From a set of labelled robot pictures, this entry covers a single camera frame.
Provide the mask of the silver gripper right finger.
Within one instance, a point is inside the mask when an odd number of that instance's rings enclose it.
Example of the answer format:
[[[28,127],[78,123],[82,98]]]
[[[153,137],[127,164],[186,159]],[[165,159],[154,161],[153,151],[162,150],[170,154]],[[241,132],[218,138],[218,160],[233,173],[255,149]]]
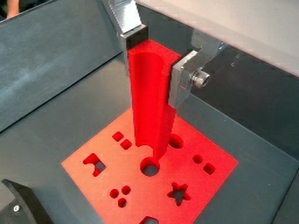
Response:
[[[207,85],[211,75],[203,68],[227,44],[203,31],[194,30],[191,46],[193,50],[173,65],[169,104],[175,109],[189,98],[193,87]]]

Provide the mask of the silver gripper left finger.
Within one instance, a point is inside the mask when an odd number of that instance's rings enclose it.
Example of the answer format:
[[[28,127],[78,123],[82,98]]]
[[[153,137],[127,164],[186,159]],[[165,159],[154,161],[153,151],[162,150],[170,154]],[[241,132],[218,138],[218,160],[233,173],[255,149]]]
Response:
[[[109,6],[129,67],[129,50],[149,39],[149,27],[142,23],[135,0],[109,0]]]

